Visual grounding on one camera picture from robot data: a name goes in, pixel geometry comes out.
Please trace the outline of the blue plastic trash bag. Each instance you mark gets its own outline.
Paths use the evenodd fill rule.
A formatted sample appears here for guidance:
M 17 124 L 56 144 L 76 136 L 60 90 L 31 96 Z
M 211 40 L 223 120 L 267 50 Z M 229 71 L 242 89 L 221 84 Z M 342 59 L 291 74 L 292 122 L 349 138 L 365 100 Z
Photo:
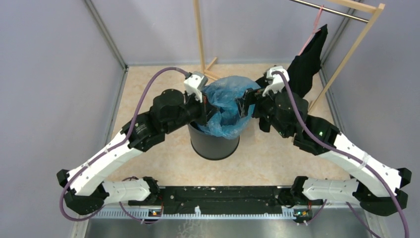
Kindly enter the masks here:
M 228 76 L 203 88 L 209 102 L 218 108 L 207 125 L 197 125 L 198 129 L 206 135 L 224 137 L 226 139 L 237 138 L 247 127 L 253 113 L 254 106 L 249 107 L 249 114 L 240 117 L 235 99 L 243 97 L 247 89 L 260 89 L 253 80 L 243 76 Z

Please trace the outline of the black trash bin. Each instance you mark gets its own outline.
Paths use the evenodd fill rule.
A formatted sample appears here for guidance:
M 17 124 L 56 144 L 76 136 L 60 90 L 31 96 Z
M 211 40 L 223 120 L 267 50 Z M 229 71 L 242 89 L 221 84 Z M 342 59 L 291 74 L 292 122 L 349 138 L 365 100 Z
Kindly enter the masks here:
M 204 159 L 219 161 L 231 156 L 238 148 L 240 137 L 226 139 L 207 135 L 195 123 L 187 125 L 194 151 Z

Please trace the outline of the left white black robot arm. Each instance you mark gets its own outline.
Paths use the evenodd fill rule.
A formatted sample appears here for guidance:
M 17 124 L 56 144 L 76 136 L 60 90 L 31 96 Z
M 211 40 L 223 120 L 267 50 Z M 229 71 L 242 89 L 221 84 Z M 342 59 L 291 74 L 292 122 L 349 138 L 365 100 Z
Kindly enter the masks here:
M 147 112 L 135 114 L 114 139 L 85 164 L 61 170 L 56 176 L 63 187 L 59 207 L 79 215 L 96 214 L 103 206 L 126 201 L 153 205 L 159 186 L 152 177 L 119 182 L 106 178 L 134 157 L 140 156 L 165 136 L 192 122 L 206 125 L 218 111 L 205 94 L 200 99 L 175 89 L 167 89 L 153 99 Z

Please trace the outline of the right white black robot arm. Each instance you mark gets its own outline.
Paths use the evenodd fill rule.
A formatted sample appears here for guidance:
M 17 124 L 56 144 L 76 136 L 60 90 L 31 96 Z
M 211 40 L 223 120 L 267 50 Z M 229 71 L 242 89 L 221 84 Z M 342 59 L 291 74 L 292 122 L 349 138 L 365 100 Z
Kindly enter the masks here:
M 335 125 L 309 115 L 307 100 L 286 91 L 264 96 L 263 89 L 247 89 L 235 102 L 240 117 L 257 118 L 261 131 L 274 128 L 280 136 L 292 137 L 293 145 L 300 150 L 329 160 L 350 175 L 344 180 L 298 176 L 289 192 L 279 196 L 284 205 L 342 201 L 379 216 L 390 216 L 407 207 L 408 195 L 402 188 L 410 183 L 411 171 L 382 164 Z

